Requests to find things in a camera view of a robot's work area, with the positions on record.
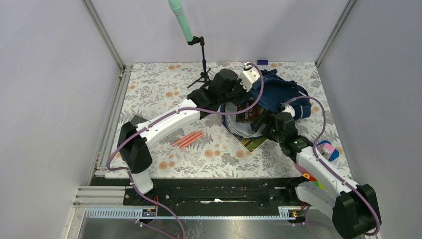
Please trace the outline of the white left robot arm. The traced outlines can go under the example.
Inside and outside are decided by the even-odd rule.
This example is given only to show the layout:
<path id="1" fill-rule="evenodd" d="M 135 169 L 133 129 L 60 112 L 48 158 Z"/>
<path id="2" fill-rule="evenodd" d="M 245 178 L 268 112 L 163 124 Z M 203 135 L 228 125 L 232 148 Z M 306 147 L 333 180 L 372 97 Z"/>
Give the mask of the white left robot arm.
<path id="1" fill-rule="evenodd" d="M 117 151 L 127 164 L 132 185 L 137 188 L 135 198 L 144 205 L 154 200 L 149 167 L 152 164 L 150 149 L 155 143 L 209 114 L 218 114 L 221 105 L 240 104 L 253 84 L 261 79 L 260 70 L 252 66 L 240 74 L 222 69 L 166 113 L 138 124 L 125 123 L 120 130 Z"/>

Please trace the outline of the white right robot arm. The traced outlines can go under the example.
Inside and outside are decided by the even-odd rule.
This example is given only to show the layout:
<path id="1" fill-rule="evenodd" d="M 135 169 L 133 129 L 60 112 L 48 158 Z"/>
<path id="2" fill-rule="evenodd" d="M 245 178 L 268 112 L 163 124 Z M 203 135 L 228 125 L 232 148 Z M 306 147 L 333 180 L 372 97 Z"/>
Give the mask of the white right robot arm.
<path id="1" fill-rule="evenodd" d="M 283 154 L 291 158 L 315 178 L 323 189 L 309 179 L 285 192 L 288 203 L 300 202 L 314 206 L 331 218 L 337 232 L 344 239 L 363 234 L 377 234 L 382 223 L 375 190 L 368 184 L 359 185 L 342 176 L 306 137 L 299 135 L 290 112 L 276 115 L 264 111 L 250 124 L 254 132 L 280 146 Z"/>

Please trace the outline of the blue Animal Farm book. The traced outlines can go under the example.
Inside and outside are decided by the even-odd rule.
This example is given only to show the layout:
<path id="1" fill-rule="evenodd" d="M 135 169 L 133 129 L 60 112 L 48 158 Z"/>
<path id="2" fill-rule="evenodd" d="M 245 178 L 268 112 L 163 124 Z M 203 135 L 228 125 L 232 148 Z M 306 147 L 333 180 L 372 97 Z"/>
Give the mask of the blue Animal Farm book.
<path id="1" fill-rule="evenodd" d="M 250 153 L 258 149 L 260 145 L 266 141 L 266 138 L 262 136 L 255 138 L 243 138 L 231 133 L 223 123 L 221 125 Z"/>

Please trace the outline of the navy blue backpack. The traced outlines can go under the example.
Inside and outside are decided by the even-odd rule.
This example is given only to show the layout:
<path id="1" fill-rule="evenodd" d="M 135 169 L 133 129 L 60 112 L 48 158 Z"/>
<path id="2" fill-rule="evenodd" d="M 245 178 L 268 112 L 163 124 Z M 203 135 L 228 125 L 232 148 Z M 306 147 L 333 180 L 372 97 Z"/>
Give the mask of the navy blue backpack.
<path id="1" fill-rule="evenodd" d="M 270 111 L 274 114 L 281 112 L 282 103 L 289 101 L 295 97 L 308 96 L 308 92 L 295 81 L 286 81 L 277 75 L 277 70 L 261 70 L 264 77 L 263 94 L 257 103 L 263 110 Z M 221 106 L 221 111 L 225 113 L 233 113 L 244 110 L 253 104 L 260 92 L 261 83 L 256 82 L 249 96 L 238 106 L 232 103 L 227 103 Z M 312 105 L 307 98 L 298 99 L 290 103 L 295 110 L 294 120 L 305 119 L 310 117 Z M 228 130 L 243 138 L 261 137 L 259 132 L 251 130 L 251 123 L 237 123 L 235 122 L 236 115 L 222 116 L 222 123 Z"/>

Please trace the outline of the Three Days to See book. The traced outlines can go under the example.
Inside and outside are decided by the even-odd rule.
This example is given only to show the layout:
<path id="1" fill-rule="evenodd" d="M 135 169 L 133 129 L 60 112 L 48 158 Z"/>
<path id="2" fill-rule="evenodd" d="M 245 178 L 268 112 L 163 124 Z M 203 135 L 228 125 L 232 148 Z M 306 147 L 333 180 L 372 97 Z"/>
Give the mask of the Three Days to See book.
<path id="1" fill-rule="evenodd" d="M 259 118 L 259 116 L 263 113 L 263 109 L 256 105 L 253 108 L 249 109 L 248 111 L 238 114 L 235 117 L 235 122 L 237 123 L 251 123 Z"/>

